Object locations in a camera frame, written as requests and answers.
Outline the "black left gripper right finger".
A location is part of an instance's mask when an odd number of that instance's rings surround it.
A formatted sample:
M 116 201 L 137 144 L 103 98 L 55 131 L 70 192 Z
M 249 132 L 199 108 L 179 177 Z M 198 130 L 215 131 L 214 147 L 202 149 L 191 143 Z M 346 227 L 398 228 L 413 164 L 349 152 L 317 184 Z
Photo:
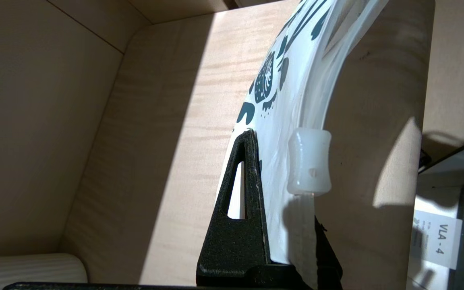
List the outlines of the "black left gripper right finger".
M 343 268 L 326 237 L 327 229 L 315 217 L 316 281 L 318 289 L 342 289 Z

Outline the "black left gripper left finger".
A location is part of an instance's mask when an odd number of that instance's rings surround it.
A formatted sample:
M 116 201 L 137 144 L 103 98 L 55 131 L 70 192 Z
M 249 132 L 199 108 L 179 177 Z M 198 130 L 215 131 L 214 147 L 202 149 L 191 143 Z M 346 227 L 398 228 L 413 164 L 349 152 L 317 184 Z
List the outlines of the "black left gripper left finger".
M 227 213 L 240 163 L 244 169 L 245 218 L 232 219 Z M 254 287 L 252 270 L 270 262 L 258 142 L 255 132 L 247 130 L 232 146 L 199 254 L 196 284 L 211 288 Z

